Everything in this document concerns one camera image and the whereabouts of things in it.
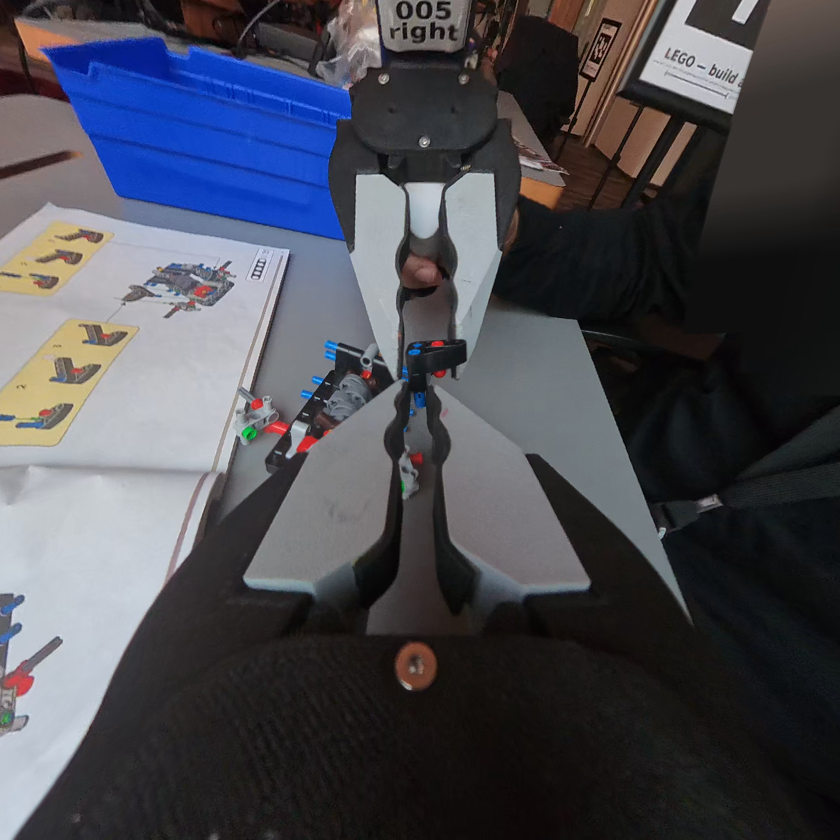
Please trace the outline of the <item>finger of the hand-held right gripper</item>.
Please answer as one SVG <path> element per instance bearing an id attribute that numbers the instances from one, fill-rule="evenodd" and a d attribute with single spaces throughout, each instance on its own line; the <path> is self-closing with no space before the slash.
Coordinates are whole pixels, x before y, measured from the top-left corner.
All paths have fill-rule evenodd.
<path id="1" fill-rule="evenodd" d="M 496 182 L 491 173 L 468 172 L 443 193 L 444 231 L 450 259 L 448 337 L 463 340 L 473 353 L 501 261 L 498 244 Z"/>
<path id="2" fill-rule="evenodd" d="M 407 194 L 384 174 L 357 174 L 350 253 L 374 341 L 392 378 L 403 369 L 401 270 L 408 232 Z"/>

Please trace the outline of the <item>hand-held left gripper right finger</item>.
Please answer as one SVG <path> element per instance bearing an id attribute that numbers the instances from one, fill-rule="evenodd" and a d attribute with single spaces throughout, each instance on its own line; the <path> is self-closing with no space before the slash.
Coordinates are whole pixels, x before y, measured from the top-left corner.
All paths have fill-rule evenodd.
<path id="1" fill-rule="evenodd" d="M 531 596 L 591 589 L 525 453 L 443 388 L 427 394 L 435 467 L 433 530 L 449 611 L 489 616 Z"/>

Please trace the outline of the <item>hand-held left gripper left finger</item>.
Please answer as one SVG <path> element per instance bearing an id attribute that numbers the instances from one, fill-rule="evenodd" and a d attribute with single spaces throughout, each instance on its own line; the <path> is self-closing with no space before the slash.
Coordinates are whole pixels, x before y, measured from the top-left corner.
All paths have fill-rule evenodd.
<path id="1" fill-rule="evenodd" d="M 369 609 L 398 571 L 402 456 L 396 382 L 292 459 L 297 474 L 244 574 L 247 587 Z"/>

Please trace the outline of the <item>small black lego subassembly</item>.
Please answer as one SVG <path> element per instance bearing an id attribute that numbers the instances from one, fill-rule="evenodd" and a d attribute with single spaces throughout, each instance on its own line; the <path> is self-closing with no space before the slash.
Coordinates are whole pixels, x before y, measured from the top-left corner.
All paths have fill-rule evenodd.
<path id="1" fill-rule="evenodd" d="M 429 381 L 451 375 L 467 363 L 467 342 L 463 339 L 415 341 L 408 345 L 403 379 L 413 398 L 412 413 L 423 410 Z"/>

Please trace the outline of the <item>black lego frame assembly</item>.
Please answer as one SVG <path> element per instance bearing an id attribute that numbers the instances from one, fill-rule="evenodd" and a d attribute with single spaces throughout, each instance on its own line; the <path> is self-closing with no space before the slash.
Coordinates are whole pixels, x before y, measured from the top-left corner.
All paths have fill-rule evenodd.
<path id="1" fill-rule="evenodd" d="M 361 350 L 328 341 L 325 357 L 332 362 L 331 371 L 312 378 L 311 389 L 301 393 L 302 408 L 286 422 L 280 419 L 270 396 L 256 395 L 242 385 L 238 388 L 242 403 L 234 414 L 236 439 L 247 446 L 260 438 L 276 438 L 266 457 L 266 468 L 283 479 L 279 500 L 285 499 L 294 480 L 294 457 L 305 455 L 394 382 L 375 343 Z"/>

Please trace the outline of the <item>person's right forearm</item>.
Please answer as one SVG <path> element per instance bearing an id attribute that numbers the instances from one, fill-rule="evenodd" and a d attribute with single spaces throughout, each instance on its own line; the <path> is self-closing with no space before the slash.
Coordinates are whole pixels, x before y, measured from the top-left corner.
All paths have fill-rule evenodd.
<path id="1" fill-rule="evenodd" d="M 493 287 L 501 300 L 558 319 L 686 316 L 709 193 L 637 209 L 554 212 L 521 196 L 518 229 Z"/>

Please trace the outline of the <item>person's right hand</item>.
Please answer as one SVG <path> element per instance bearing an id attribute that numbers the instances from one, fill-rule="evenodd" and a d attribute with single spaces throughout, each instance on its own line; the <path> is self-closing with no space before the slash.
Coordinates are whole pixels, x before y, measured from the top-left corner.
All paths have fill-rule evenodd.
<path id="1" fill-rule="evenodd" d="M 444 282 L 440 267 L 432 259 L 409 253 L 401 271 L 402 286 L 411 298 L 434 294 Z"/>

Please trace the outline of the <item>small square marker poster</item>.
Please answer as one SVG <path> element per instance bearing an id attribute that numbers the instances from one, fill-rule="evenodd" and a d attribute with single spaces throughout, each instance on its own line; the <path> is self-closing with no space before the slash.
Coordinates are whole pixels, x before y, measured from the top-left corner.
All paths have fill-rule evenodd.
<path id="1" fill-rule="evenodd" d="M 579 70 L 580 76 L 588 81 L 597 79 L 621 27 L 621 22 L 607 17 L 602 19 L 585 53 Z"/>

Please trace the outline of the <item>white instruction booklet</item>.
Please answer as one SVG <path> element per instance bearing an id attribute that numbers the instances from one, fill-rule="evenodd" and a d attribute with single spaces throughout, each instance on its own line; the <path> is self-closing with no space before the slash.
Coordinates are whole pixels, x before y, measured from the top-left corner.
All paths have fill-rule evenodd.
<path id="1" fill-rule="evenodd" d="M 7 834 L 196 540 L 289 256 L 51 204 L 2 237 Z"/>

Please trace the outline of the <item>blue plastic bin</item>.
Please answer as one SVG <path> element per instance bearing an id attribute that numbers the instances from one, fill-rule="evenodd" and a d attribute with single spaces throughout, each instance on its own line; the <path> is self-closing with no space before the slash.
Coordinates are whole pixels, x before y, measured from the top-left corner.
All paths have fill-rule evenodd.
<path id="1" fill-rule="evenodd" d="M 45 54 L 120 196 L 343 239 L 328 167 L 346 91 L 162 38 Z"/>

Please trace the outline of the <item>white sign on black stand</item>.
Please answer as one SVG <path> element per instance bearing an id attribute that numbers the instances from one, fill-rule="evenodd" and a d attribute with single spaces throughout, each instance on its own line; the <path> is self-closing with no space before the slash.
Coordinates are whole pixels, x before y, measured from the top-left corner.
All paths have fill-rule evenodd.
<path id="1" fill-rule="evenodd" d="M 725 137 L 767 14 L 764 1 L 608 2 L 626 34 L 583 143 L 607 158 L 587 205 L 614 172 L 632 178 L 621 205 L 660 192 L 707 136 Z"/>

